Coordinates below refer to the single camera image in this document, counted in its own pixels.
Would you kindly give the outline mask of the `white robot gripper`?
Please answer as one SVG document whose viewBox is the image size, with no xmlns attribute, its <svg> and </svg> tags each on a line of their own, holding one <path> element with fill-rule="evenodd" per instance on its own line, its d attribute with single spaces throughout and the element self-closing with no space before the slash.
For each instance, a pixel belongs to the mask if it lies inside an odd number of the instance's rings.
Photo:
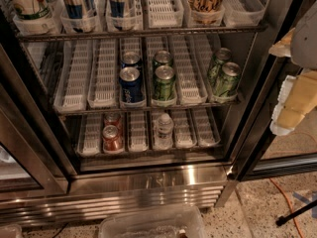
<svg viewBox="0 0 317 238">
<path fill-rule="evenodd" d="M 317 2 L 268 52 L 278 58 L 290 58 L 302 67 L 317 69 Z M 317 71 L 305 70 L 288 75 L 282 83 L 278 103 L 273 109 L 270 131 L 276 136 L 292 132 L 317 106 Z"/>
</svg>

